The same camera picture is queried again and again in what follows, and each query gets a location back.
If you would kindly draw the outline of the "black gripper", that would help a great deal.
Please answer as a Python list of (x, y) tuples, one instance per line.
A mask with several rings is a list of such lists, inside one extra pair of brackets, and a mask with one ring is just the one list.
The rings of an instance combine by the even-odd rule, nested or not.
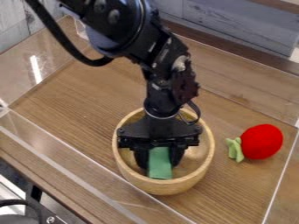
[(148, 149), (171, 147), (170, 161), (175, 167), (183, 159), (186, 148), (199, 145), (202, 132), (199, 124), (188, 124), (179, 118), (160, 120), (143, 115), (118, 128), (118, 147), (135, 149), (135, 161), (144, 170), (148, 167)]

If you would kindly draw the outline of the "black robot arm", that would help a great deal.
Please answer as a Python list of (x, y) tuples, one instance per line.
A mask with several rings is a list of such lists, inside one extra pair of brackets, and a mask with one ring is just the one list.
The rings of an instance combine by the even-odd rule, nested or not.
[(166, 147), (176, 166), (202, 134), (198, 122), (180, 113), (200, 88), (187, 45), (163, 25), (151, 0), (60, 0), (60, 7), (86, 25), (90, 43), (103, 55), (126, 57), (142, 67), (144, 115), (118, 128), (118, 146), (134, 152), (144, 169), (150, 153)]

